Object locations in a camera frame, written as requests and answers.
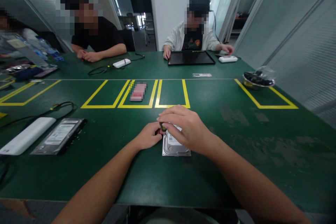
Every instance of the cable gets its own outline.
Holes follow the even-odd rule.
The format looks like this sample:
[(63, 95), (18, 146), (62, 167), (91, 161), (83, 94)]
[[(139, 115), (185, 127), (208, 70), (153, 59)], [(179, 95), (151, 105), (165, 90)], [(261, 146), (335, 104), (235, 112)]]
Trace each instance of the cable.
[(7, 173), (8, 173), (8, 170), (9, 170), (9, 165), (4, 162), (4, 160), (6, 158), (7, 158), (7, 156), (5, 156), (5, 155), (0, 156), (0, 162), (3, 163), (3, 165), (5, 167), (4, 170), (3, 170), (3, 172), (2, 172), (2, 175), (0, 177), (0, 184), (2, 184), (2, 182), (4, 181), (4, 179), (5, 179), (5, 177), (6, 177)]
[[(145, 58), (144, 55), (139, 54), (139, 53), (136, 53), (135, 55), (139, 55), (139, 56), (141, 56), (141, 58), (130, 59), (130, 61), (137, 61), (137, 60), (142, 60), (142, 59)], [(123, 67), (121, 67), (121, 68), (115, 68), (115, 67), (113, 66), (113, 63), (111, 64), (111, 62), (113, 62), (113, 61), (115, 61), (115, 60), (124, 60), (124, 61), (125, 61), (125, 65), (124, 65)], [(92, 70), (91, 70), (90, 72), (88, 72), (87, 74), (88, 74), (89, 76), (92, 76), (92, 75), (96, 75), (96, 74), (100, 74), (100, 73), (103, 74), (103, 73), (105, 73), (107, 70), (109, 70), (109, 69), (111, 69), (111, 68), (115, 68), (115, 69), (124, 69), (124, 68), (126, 67), (126, 59), (125, 59), (125, 58), (114, 58), (113, 61), (110, 61), (106, 66), (101, 66), (101, 67), (92, 69)]]
[(215, 15), (215, 12), (212, 11), (212, 10), (211, 10), (210, 12), (213, 12), (213, 16), (214, 16), (214, 18), (215, 18), (215, 36), (216, 36), (218, 42), (221, 43), (221, 42), (219, 41), (219, 38), (217, 37), (217, 34), (216, 34), (216, 15)]
[(16, 122), (22, 121), (22, 120), (27, 119), (27, 118), (31, 118), (31, 119), (26, 123), (26, 125), (24, 126), (24, 128), (22, 129), (22, 130), (24, 130), (24, 129), (27, 128), (30, 124), (32, 124), (37, 118), (46, 116), (46, 115), (48, 115), (48, 114), (50, 114), (50, 113), (52, 113), (52, 112), (54, 112), (54, 111), (56, 111), (56, 110), (58, 110), (58, 109), (64, 107), (64, 106), (66, 106), (66, 105), (71, 105), (71, 110), (70, 110), (68, 113), (66, 113), (65, 115), (63, 115), (63, 116), (61, 116), (61, 117), (59, 117), (59, 118), (56, 118), (56, 120), (58, 120), (58, 119), (62, 119), (62, 118), (64, 118), (64, 117), (68, 116), (72, 111), (75, 110), (76, 105), (75, 105), (73, 102), (71, 102), (71, 101), (66, 101), (66, 102), (63, 102), (63, 103), (60, 103), (60, 104), (55, 104), (55, 105), (53, 105), (48, 111), (46, 111), (46, 112), (44, 112), (44, 113), (42, 113), (42, 114), (39, 114), (39, 115), (31, 115), (31, 116), (28, 116), (28, 117), (23, 117), (23, 118), (14, 120), (14, 121), (12, 121), (12, 122), (10, 122), (10, 123), (7, 123), (7, 124), (1, 126), (1, 127), (0, 127), (0, 130), (2, 130), (2, 129), (4, 129), (4, 128), (8, 127), (9, 125), (12, 125), (12, 124), (14, 124), (14, 123), (16, 123)]

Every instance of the graphic t-shirt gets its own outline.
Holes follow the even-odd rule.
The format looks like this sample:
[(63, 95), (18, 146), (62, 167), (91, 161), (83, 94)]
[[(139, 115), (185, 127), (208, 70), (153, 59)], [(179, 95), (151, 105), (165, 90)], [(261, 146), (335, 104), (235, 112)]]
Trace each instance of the graphic t-shirt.
[(201, 51), (202, 49), (203, 34), (201, 30), (187, 31), (184, 35), (182, 51)]

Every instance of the finger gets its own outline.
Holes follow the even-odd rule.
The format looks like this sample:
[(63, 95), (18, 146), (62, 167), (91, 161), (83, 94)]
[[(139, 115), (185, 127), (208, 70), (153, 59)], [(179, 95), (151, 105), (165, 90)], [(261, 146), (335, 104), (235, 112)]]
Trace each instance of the finger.
[(152, 138), (156, 141), (159, 142), (162, 139), (162, 135), (161, 134), (157, 134), (155, 136), (152, 136)]
[(177, 105), (177, 106), (173, 106), (170, 108), (167, 108), (166, 110), (164, 110), (162, 113), (159, 114), (159, 116), (165, 115), (165, 114), (177, 114), (180, 116), (184, 116), (187, 115), (189, 113), (189, 109), (187, 109), (184, 106), (181, 105)]
[(172, 123), (175, 124), (181, 128), (184, 128), (186, 125), (186, 118), (182, 115), (176, 115), (176, 114), (165, 114), (157, 118), (157, 121), (161, 123)]
[(152, 122), (151, 124), (150, 124), (150, 128), (151, 128), (151, 130), (154, 132), (154, 134), (155, 134), (155, 132), (158, 130), (158, 129), (161, 129), (161, 126), (160, 126), (160, 123), (159, 122)]
[(181, 131), (179, 131), (173, 124), (165, 122), (163, 125), (180, 144), (184, 145), (187, 142), (187, 139), (183, 136)]

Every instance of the black tablet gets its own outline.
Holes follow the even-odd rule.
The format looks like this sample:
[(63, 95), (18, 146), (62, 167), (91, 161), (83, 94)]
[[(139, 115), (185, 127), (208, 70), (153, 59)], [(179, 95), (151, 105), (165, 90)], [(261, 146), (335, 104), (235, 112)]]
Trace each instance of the black tablet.
[(168, 66), (214, 64), (215, 61), (206, 51), (173, 51), (168, 59)]

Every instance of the desk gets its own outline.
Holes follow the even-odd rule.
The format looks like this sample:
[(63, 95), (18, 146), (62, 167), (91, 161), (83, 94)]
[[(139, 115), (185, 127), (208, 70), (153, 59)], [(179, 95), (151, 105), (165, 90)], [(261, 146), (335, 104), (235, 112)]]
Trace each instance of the desk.
[[(170, 67), (162, 52), (144, 54), (145, 59), (125, 69), (92, 77), (87, 73), (110, 59), (88, 63), (67, 54), (60, 70), (44, 84), (13, 83), (17, 89), (24, 88), (14, 95), (10, 95), (13, 90), (1, 92), (1, 97), (6, 97), (0, 99), (0, 109), (8, 115), (0, 125), (64, 101), (77, 104), (71, 117), (86, 118), (88, 124), (62, 156), (30, 155), (40, 138), (24, 154), (9, 157), (10, 170), (0, 185), (0, 198), (68, 201), (165, 107), (189, 104), (210, 131), (269, 177), (295, 204), (304, 211), (327, 212), (335, 181), (334, 129), (278, 87), (263, 91), (242, 88), (238, 83), (243, 72), (252, 70), (243, 60)], [(138, 57), (131, 52), (125, 56)], [(205, 73), (211, 76), (195, 75)], [(148, 83), (141, 103), (128, 101), (132, 80)], [(22, 126), (2, 131), (0, 145), (15, 137)], [(116, 203), (240, 207), (210, 160), (194, 152), (192, 157), (163, 157), (162, 142), (135, 157)]]

